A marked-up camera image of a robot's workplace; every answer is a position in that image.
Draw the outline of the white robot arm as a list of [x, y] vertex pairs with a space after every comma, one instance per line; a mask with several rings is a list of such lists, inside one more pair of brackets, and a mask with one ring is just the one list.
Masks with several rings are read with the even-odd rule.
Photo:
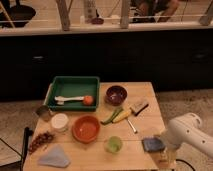
[[177, 150], [183, 143], [213, 159], [213, 137], [200, 130], [202, 119], [195, 113], [186, 113], [168, 122], [160, 134], [160, 140], [166, 147], [168, 163], [176, 159]]

